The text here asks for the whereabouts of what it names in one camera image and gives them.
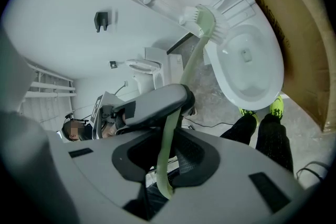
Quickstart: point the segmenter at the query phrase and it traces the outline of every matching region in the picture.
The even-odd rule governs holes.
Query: sneaker
[[[282,100],[282,97],[279,95],[276,98],[276,100],[271,104],[269,109],[273,116],[278,117],[279,119],[282,119],[283,107],[284,107],[284,102]]]
[[[245,116],[246,114],[252,115],[257,121],[257,126],[259,125],[259,118],[258,118],[258,116],[255,112],[253,112],[251,110],[241,109],[241,108],[239,108],[239,111],[243,116]]]

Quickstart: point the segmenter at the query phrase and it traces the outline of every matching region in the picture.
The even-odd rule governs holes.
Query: leg
[[[276,113],[276,109],[271,106],[271,114],[266,115],[262,120],[259,126],[256,149],[293,173],[293,159],[289,140],[286,136],[286,128],[280,124],[283,103],[282,109],[280,107],[280,114]]]
[[[231,127],[230,130],[227,130],[222,134],[221,137],[248,145],[256,127],[256,118],[251,114],[245,114]]]

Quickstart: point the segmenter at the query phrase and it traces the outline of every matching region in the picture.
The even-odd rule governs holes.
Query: floor
[[[172,53],[181,54],[185,65],[196,44],[197,38],[192,37]],[[204,65],[203,59],[200,59],[196,66],[195,76],[189,88],[195,94],[198,112],[197,115],[190,118],[192,121],[206,126],[214,126],[221,122],[234,124],[240,118],[238,108],[223,95],[212,66]],[[281,123],[286,127],[287,136],[290,140],[294,173],[310,161],[321,161],[330,164],[334,156],[336,134],[322,134],[314,121],[291,99],[285,99],[284,104],[285,112]],[[257,112],[259,119],[262,119],[267,113],[267,109]],[[208,128],[201,127],[188,120],[184,120],[183,125],[184,127],[192,125],[198,131],[217,136],[220,136],[231,126],[220,124],[216,127]],[[258,130],[251,138],[250,146],[252,147],[255,147],[257,143],[257,133]],[[325,174],[325,171],[317,165],[313,164],[310,168],[320,175]],[[317,183],[318,179],[309,172],[303,171],[299,181],[303,187],[307,188]]]

